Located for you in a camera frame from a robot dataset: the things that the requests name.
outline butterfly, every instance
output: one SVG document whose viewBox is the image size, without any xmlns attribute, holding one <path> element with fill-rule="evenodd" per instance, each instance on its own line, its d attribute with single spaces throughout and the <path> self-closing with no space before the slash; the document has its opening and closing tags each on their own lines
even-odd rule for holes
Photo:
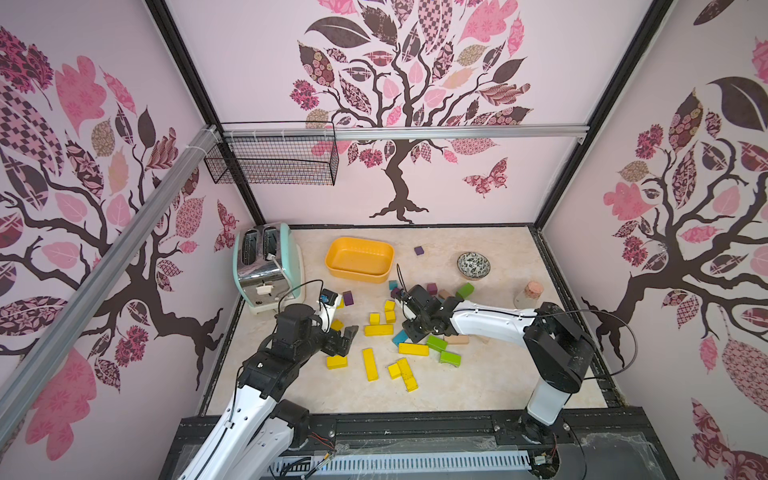
<svg viewBox="0 0 768 480">
<path fill-rule="evenodd" d="M 496 165 L 494 165 L 491 169 L 491 174 L 487 177 L 483 177 L 482 175 L 472 175 L 470 177 L 464 177 L 464 181 L 472 185 L 475 188 L 475 191 L 485 198 L 485 194 L 491 191 L 491 186 L 496 188 L 507 187 L 505 185 L 507 183 L 507 176 L 504 175 L 506 170 L 507 158 L 502 158 Z"/>
</svg>

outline green block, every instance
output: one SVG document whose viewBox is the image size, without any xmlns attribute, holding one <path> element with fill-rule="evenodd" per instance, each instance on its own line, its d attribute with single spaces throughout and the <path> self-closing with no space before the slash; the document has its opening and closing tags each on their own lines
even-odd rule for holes
<svg viewBox="0 0 768 480">
<path fill-rule="evenodd" d="M 430 335 L 427 339 L 427 346 L 437 352 L 443 352 L 448 346 L 448 342 L 443 339 L 439 339 L 436 336 Z"/>
<path fill-rule="evenodd" d="M 453 366 L 459 366 L 462 364 L 462 356 L 458 353 L 442 351 L 440 352 L 440 363 L 450 363 Z"/>
<path fill-rule="evenodd" d="M 475 291 L 475 286 L 471 283 L 465 283 L 462 288 L 456 290 L 456 295 L 460 296 L 464 300 L 467 299 L 468 296 L 472 295 L 472 292 Z"/>
</svg>

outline cork lid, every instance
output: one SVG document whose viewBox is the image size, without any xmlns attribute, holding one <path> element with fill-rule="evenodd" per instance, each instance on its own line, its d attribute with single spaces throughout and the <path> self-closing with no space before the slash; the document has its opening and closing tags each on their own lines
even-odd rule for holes
<svg viewBox="0 0 768 480">
<path fill-rule="evenodd" d="M 544 286 L 539 282 L 528 282 L 525 286 L 525 295 L 531 298 L 538 298 L 544 292 Z"/>
</svg>

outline black frame post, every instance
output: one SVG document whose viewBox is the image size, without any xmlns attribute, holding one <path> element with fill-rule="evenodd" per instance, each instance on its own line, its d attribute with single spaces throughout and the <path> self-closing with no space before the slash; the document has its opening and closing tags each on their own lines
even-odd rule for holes
<svg viewBox="0 0 768 480">
<path fill-rule="evenodd" d="M 200 115 L 203 116 L 203 121 L 207 124 L 216 127 L 221 138 L 220 149 L 223 154 L 224 161 L 227 163 L 227 168 L 232 174 L 232 178 L 237 185 L 237 189 L 240 192 L 240 196 L 250 212 L 250 216 L 256 225 L 264 225 L 264 215 L 261 213 L 259 204 L 256 202 L 256 197 L 253 195 L 250 185 L 245 179 L 243 169 L 240 167 L 240 163 L 235 158 L 234 153 L 230 149 L 229 144 L 224 139 L 224 128 L 219 120 L 219 116 L 214 109 L 214 104 L 208 96 L 208 92 L 203 86 L 203 81 L 200 79 L 200 75 L 197 73 L 197 69 L 192 62 L 187 46 L 181 39 L 181 33 L 179 32 L 176 22 L 174 22 L 173 16 L 170 14 L 170 9 L 165 0 L 145 0 L 147 7 L 149 8 L 152 18 L 154 18 L 157 28 L 160 30 L 160 34 L 163 35 L 168 50 L 171 56 L 176 61 L 176 66 L 179 68 L 181 76 L 184 78 L 184 82 L 192 94 L 192 98 L 197 105 L 197 109 L 200 111 Z"/>
</svg>

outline pink wall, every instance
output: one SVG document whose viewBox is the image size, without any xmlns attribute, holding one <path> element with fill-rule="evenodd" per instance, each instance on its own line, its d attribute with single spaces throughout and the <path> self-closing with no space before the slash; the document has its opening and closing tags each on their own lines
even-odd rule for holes
<svg viewBox="0 0 768 480">
<path fill-rule="evenodd" d="M 583 124 L 650 4 L 170 3 L 223 121 L 313 119 L 339 127 L 512 119 Z M 420 57 L 409 53 L 413 38 L 423 47 Z M 370 150 L 371 158 L 361 164 L 347 148 L 361 156 Z M 385 141 L 339 149 L 334 187 L 254 185 L 266 217 L 292 223 L 532 222 L 572 139 L 494 139 L 474 150 L 445 140 L 395 142 L 391 157 Z M 429 160 L 411 157 L 415 151 L 428 151 Z M 477 186 L 491 191 L 483 197 Z"/>
<path fill-rule="evenodd" d="M 2 14 L 0 381 L 202 125 L 140 2 Z M 5 446 L 0 477 L 157 476 L 237 298 L 246 218 L 231 186 L 190 178 Z"/>
<path fill-rule="evenodd" d="M 680 477 L 765 478 L 768 5 L 712 3 L 679 3 L 545 236 L 637 334 L 616 381 Z M 627 329 L 588 317 L 621 368 Z"/>
</svg>

